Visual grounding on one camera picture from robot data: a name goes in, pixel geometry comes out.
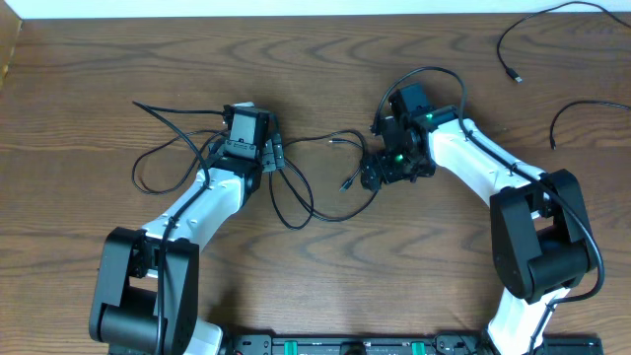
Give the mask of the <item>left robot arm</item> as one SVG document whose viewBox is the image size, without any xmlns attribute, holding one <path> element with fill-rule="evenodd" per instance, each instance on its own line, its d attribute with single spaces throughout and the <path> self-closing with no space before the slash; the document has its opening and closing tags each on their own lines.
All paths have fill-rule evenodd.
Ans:
<svg viewBox="0 0 631 355">
<path fill-rule="evenodd" d="M 105 239 L 89 333 L 111 354 L 217 354 L 224 331 L 198 315 L 199 257 L 221 225 L 283 168 L 276 115 L 251 103 L 225 106 L 227 137 L 207 153 L 191 187 L 138 230 Z"/>
</svg>

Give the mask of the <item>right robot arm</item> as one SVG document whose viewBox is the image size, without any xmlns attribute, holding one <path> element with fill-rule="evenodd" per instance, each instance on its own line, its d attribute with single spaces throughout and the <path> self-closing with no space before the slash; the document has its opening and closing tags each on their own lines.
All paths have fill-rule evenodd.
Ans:
<svg viewBox="0 0 631 355">
<path fill-rule="evenodd" d="M 534 352 L 553 310 L 599 263 L 577 179 L 515 158 L 455 106 L 433 106 L 419 84 L 393 91 L 387 101 L 390 116 L 372 128 L 385 146 L 365 159 L 361 184 L 377 192 L 443 168 L 472 189 L 489 208 L 493 263 L 504 285 L 486 348 Z"/>
</svg>

